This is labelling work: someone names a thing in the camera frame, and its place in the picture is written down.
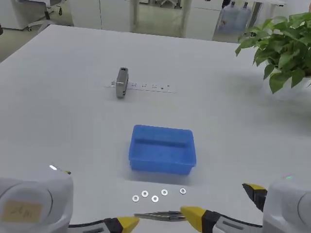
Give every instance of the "metal washer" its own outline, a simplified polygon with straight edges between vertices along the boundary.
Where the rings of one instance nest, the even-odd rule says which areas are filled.
[[[185,188],[181,188],[180,190],[179,190],[179,192],[182,194],[182,195],[184,195],[184,194],[186,194],[186,189]]]
[[[133,202],[138,202],[139,201],[139,196],[138,195],[134,195],[132,197]]]
[[[146,198],[147,196],[149,196],[148,191],[146,191],[146,190],[142,191],[142,192],[141,192],[141,196],[142,196],[143,198]]]
[[[154,195],[154,196],[152,196],[151,200],[152,200],[152,202],[158,202],[159,201],[159,197]]]
[[[169,193],[169,192],[168,192],[166,189],[162,189],[162,191],[161,191],[161,194],[162,194],[163,196],[167,196],[168,193]]]

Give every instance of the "blue plastic bin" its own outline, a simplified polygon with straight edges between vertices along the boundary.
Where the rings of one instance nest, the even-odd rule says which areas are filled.
[[[188,175],[196,165],[192,132],[135,125],[129,160],[132,170]]]

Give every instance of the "label sticker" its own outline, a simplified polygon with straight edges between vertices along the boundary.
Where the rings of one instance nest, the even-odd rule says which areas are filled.
[[[42,204],[9,200],[1,216],[3,222],[36,223],[40,220]]]

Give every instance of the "robotic arm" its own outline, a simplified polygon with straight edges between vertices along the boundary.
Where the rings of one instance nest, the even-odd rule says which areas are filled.
[[[202,233],[310,233],[311,183],[308,177],[288,176],[267,190],[243,184],[249,198],[263,211],[263,224],[242,222],[200,207],[181,207],[189,223]]]
[[[119,217],[70,225],[72,211],[73,180],[62,170],[0,178],[1,233],[130,233],[139,221]]]

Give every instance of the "white cabinet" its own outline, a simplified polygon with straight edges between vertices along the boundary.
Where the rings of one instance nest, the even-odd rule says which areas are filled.
[[[202,8],[220,11],[222,9],[222,4],[222,0],[192,0],[191,8]]]
[[[73,25],[102,29],[99,0],[69,0]]]
[[[185,38],[212,40],[220,11],[190,8]]]
[[[118,32],[131,31],[131,2],[129,0],[100,0],[102,29]]]

